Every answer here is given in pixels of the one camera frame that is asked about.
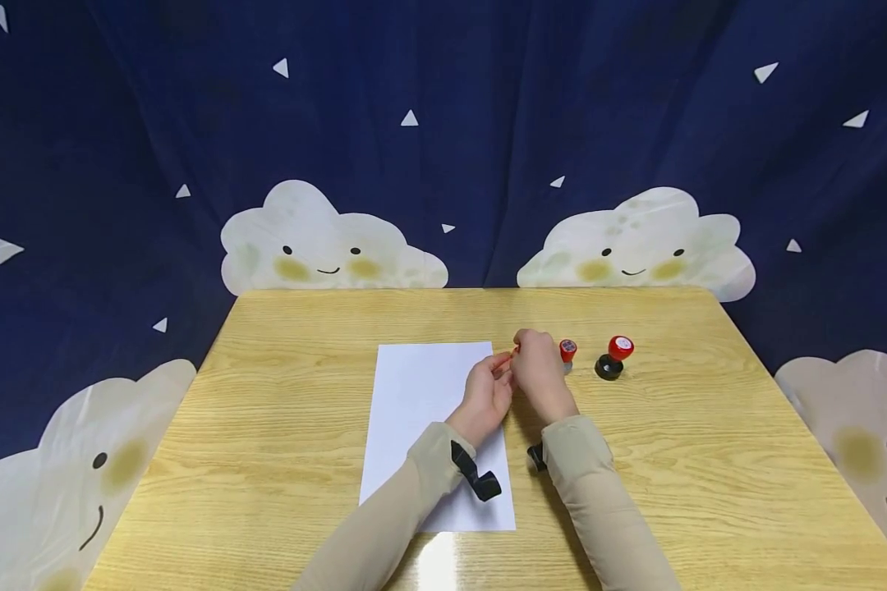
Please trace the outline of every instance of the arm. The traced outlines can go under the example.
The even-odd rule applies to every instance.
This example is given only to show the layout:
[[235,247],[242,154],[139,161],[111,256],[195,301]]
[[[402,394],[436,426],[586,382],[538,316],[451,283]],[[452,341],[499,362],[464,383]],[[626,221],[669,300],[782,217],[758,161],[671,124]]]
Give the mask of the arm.
[[605,591],[679,591],[591,419],[561,419],[543,429],[542,438],[552,483]]
[[443,423],[431,423],[404,465],[352,512],[312,557],[293,591],[375,591],[387,583],[417,528],[460,484],[450,442],[473,446]]
[[605,591],[678,591],[667,558],[624,490],[608,444],[564,384],[548,333],[524,328],[512,373],[539,418],[545,464]]
[[463,400],[446,423],[430,424],[399,471],[319,548],[293,591],[375,591],[387,583],[414,531],[460,484],[450,442],[475,459],[476,448],[506,416],[512,372],[501,366],[508,359],[508,353],[491,355],[470,369]]

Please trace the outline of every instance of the person's left hand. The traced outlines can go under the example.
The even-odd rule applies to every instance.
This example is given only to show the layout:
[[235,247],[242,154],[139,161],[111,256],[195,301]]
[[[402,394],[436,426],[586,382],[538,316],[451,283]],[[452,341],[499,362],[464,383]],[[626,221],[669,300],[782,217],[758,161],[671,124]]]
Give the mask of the person's left hand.
[[506,364],[510,356],[490,355],[476,363],[466,376],[463,401],[446,419],[446,424],[476,449],[497,430],[512,402],[512,372]]

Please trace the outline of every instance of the person's right hand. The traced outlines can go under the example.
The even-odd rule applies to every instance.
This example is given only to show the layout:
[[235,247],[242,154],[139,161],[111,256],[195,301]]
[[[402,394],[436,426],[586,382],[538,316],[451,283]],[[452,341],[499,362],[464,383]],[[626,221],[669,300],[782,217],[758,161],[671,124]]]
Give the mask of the person's right hand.
[[523,328],[512,342],[519,345],[512,358],[512,378],[539,418],[552,424],[579,415],[575,398],[564,383],[562,356],[552,336]]

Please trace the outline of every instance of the wooden table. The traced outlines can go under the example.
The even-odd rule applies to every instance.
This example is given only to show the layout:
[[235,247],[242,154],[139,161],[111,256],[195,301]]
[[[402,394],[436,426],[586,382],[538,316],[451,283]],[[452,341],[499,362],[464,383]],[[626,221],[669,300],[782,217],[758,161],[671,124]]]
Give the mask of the wooden table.
[[[568,376],[686,591],[880,589],[887,542],[699,288],[257,291],[233,306],[88,589],[288,589],[354,510],[379,343],[579,345]],[[613,334],[637,352],[594,375]],[[536,418],[506,444],[517,531],[421,534],[389,589],[597,589]]]

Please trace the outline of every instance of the table top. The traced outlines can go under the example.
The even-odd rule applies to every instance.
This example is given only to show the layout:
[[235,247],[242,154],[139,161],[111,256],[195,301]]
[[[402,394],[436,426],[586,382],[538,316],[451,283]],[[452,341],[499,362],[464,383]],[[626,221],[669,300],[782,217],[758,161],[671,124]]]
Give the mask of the table top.
[[[256,291],[233,306],[87,589],[288,589],[354,510],[381,343],[579,346],[568,385],[683,589],[881,589],[887,542],[708,291]],[[612,335],[622,377],[593,372]],[[419,534],[388,589],[598,589],[506,422],[517,530]]]

